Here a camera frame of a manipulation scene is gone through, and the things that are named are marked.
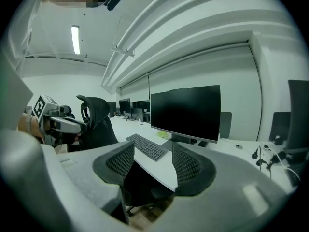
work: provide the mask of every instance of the fluorescent tube light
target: fluorescent tube light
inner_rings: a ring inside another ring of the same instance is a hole
[[[74,53],[80,54],[79,49],[79,26],[72,26],[72,40],[73,40],[73,47]]]

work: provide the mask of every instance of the white desk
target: white desk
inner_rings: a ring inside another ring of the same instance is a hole
[[[136,120],[126,122],[126,120],[122,118],[122,116],[110,118],[116,138],[120,142],[125,141],[127,137],[135,133],[158,145],[162,145],[166,142],[166,140],[170,139],[169,133],[169,137],[167,138],[159,137],[159,130],[151,128],[148,123],[138,122]],[[262,142],[263,146],[264,144],[268,145],[276,152],[280,151],[281,146],[277,147],[271,142]],[[236,145],[241,145],[243,149],[237,149],[235,147]],[[259,169],[259,167],[255,164],[258,159],[254,160],[251,158],[251,155],[259,145],[259,142],[219,139],[217,144],[208,143],[205,150],[211,149],[242,158],[252,164],[255,168]],[[270,151],[262,150],[261,158],[266,162],[269,162],[272,155],[273,154]],[[136,163],[138,163],[139,166],[141,166],[153,178],[172,191],[175,191],[177,187],[177,176],[172,164],[172,152],[168,151],[159,161],[156,162],[135,148],[134,159]],[[261,171],[269,177],[269,171],[266,169],[265,164],[262,165]],[[274,164],[271,168],[271,172],[272,180],[286,193],[290,193],[293,190],[285,169],[280,164]]]

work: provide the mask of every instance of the wooden floor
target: wooden floor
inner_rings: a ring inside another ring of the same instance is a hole
[[[129,217],[129,225],[141,231],[147,229],[163,214],[172,201],[173,198],[169,198],[165,201],[159,201],[153,206],[144,205],[141,207],[134,207],[131,210],[133,216]]]

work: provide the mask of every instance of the ceiling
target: ceiling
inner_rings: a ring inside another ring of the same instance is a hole
[[[42,3],[32,22],[28,56],[84,59],[107,65],[134,19],[153,0],[122,0],[113,11],[105,6],[77,9]],[[71,27],[80,27],[80,55],[75,55]]]

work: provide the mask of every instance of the yellow-green object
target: yellow-green object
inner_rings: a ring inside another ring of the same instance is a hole
[[[165,138],[168,137],[168,134],[165,131],[158,132],[159,137]]]

